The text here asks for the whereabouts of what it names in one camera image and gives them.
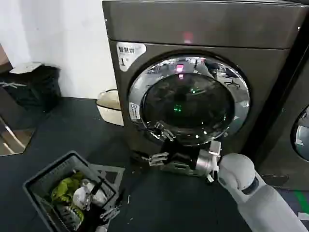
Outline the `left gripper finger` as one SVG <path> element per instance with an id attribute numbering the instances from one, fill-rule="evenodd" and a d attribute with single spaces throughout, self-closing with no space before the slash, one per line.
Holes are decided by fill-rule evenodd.
<path id="1" fill-rule="evenodd" d="M 85 190 L 84 205 L 87 211 L 90 210 L 90 205 L 93 203 L 97 206 L 103 206 L 107 201 L 107 196 L 103 190 L 100 189 L 98 183 L 83 179 L 83 187 Z"/>
<path id="2" fill-rule="evenodd" d="M 100 215 L 100 219 L 102 220 L 112 220 L 114 219 L 119 213 L 120 208 L 122 206 L 123 198 L 124 198 L 125 190 L 122 190 L 116 199 L 114 205 L 104 213 Z"/>

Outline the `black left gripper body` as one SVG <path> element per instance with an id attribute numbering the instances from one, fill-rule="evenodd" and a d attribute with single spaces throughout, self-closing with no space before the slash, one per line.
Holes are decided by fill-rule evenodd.
<path id="1" fill-rule="evenodd" d="M 90 220 L 90 228 L 96 229 L 99 226 L 103 226 L 108 224 L 107 221 L 104 221 L 100 215 L 105 213 L 106 210 L 102 207 L 99 207 L 97 205 L 93 205 L 90 209 L 91 211 L 91 220 Z"/>

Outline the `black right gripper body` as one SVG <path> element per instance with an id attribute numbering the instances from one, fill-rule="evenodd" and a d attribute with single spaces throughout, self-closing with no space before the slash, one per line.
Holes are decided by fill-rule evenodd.
<path id="1" fill-rule="evenodd" d="M 163 161 L 164 164 L 178 161 L 188 165 L 192 170 L 196 169 L 199 152 L 199 147 L 183 146 L 177 140 L 171 142 L 170 140 L 166 139 L 162 145 L 162 153 L 168 153 L 167 160 Z"/>

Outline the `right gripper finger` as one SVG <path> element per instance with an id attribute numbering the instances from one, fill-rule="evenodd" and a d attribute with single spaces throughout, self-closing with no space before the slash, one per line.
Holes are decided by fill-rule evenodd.
<path id="1" fill-rule="evenodd" d="M 159 121 L 153 126 L 147 126 L 145 130 L 158 140 L 173 142 L 176 139 L 176 136 Z"/>
<path id="2" fill-rule="evenodd" d="M 143 152 L 133 151 L 132 158 L 139 162 L 147 163 L 150 167 L 163 166 L 168 163 L 169 153 L 163 152 L 148 155 Z"/>

